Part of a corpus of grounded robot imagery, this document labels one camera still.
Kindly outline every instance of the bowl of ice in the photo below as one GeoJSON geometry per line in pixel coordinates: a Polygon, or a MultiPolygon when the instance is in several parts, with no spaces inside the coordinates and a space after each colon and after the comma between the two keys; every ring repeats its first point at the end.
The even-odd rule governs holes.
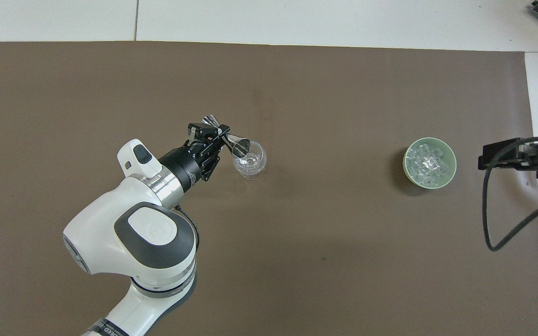
{"type": "Polygon", "coordinates": [[[456,159],[447,143],[437,138],[422,138],[413,142],[404,153],[403,167],[415,185],[439,189],[454,178],[456,159]]]}

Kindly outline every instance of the brown mat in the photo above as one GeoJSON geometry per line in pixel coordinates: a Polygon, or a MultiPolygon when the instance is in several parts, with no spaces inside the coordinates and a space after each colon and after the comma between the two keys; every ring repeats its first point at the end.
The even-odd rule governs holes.
{"type": "MultiPolygon", "coordinates": [[[[0,43],[0,335],[81,334],[126,277],[88,276],[62,230],[208,113],[263,144],[260,179],[223,154],[182,206],[198,287],[150,335],[538,335],[538,221],[497,253],[482,236],[482,145],[531,135],[523,53],[166,42],[0,43]],[[412,141],[450,144],[427,191],[412,141]]],[[[495,171],[494,241],[538,206],[495,171]]]]}

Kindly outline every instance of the thick black cable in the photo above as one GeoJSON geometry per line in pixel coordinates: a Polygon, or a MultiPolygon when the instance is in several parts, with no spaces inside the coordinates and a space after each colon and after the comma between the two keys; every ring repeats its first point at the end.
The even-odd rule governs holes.
{"type": "Polygon", "coordinates": [[[526,138],[523,140],[516,141],[514,143],[511,143],[510,145],[502,148],[497,154],[491,159],[491,162],[489,162],[489,165],[487,166],[487,170],[485,171],[485,178],[483,179],[483,204],[482,204],[482,214],[483,214],[483,231],[485,232],[485,243],[487,243],[487,247],[489,247],[489,250],[491,251],[498,251],[506,243],[510,241],[520,230],[522,230],[525,226],[527,226],[533,219],[535,219],[538,216],[538,209],[533,211],[530,215],[528,215],[523,221],[521,221],[518,225],[516,225],[506,236],[500,240],[497,245],[493,246],[491,245],[491,238],[489,237],[489,227],[487,224],[487,185],[489,183],[489,175],[491,175],[491,170],[495,168],[495,165],[499,162],[499,160],[502,158],[502,156],[506,155],[509,151],[512,149],[524,145],[525,143],[529,142],[535,142],[538,141],[538,136],[533,138],[526,138]]]}
{"type": "Polygon", "coordinates": [[[188,221],[190,221],[190,224],[192,224],[192,227],[194,228],[194,232],[196,233],[196,251],[198,251],[198,242],[200,240],[200,235],[198,234],[198,228],[197,228],[196,224],[194,224],[194,221],[192,220],[192,218],[190,218],[188,213],[186,213],[184,210],[182,210],[182,207],[179,204],[177,204],[173,208],[176,209],[177,211],[179,211],[182,215],[184,215],[184,217],[186,217],[188,219],[188,221]]]}

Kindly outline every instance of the light green bowl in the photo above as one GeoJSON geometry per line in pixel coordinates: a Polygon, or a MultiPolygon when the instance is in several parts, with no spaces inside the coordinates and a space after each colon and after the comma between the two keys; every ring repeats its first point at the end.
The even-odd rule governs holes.
{"type": "Polygon", "coordinates": [[[413,142],[412,145],[410,145],[408,149],[406,149],[406,151],[404,152],[404,156],[402,157],[402,167],[404,167],[404,173],[406,173],[406,176],[408,177],[408,179],[412,181],[412,183],[414,183],[415,185],[418,185],[419,187],[425,188],[425,189],[439,189],[439,188],[445,187],[454,178],[455,171],[456,171],[456,160],[455,160],[454,151],[452,151],[452,149],[450,148],[450,146],[448,146],[447,143],[437,138],[422,138],[413,142]],[[442,176],[439,180],[435,181],[435,185],[433,187],[427,187],[425,185],[421,185],[420,183],[412,179],[412,177],[408,173],[408,166],[406,165],[406,156],[408,155],[408,151],[411,148],[417,149],[418,146],[422,145],[423,143],[426,143],[429,146],[429,148],[439,147],[439,149],[441,149],[443,153],[443,155],[441,156],[441,159],[450,168],[450,172],[446,174],[445,176],[442,176]]]}

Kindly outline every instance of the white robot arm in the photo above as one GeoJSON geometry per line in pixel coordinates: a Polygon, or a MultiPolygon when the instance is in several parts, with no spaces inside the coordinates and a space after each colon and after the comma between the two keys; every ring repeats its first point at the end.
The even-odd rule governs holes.
{"type": "MultiPolygon", "coordinates": [[[[233,150],[230,128],[209,115],[188,125],[190,139],[156,159],[139,140],[126,143],[118,161],[126,178],[70,221],[64,243],[88,274],[132,279],[123,300],[84,335],[141,336],[177,308],[196,284],[198,232],[171,212],[199,179],[207,181],[223,145],[233,150]]],[[[246,153],[250,142],[238,142],[246,153]]]]}

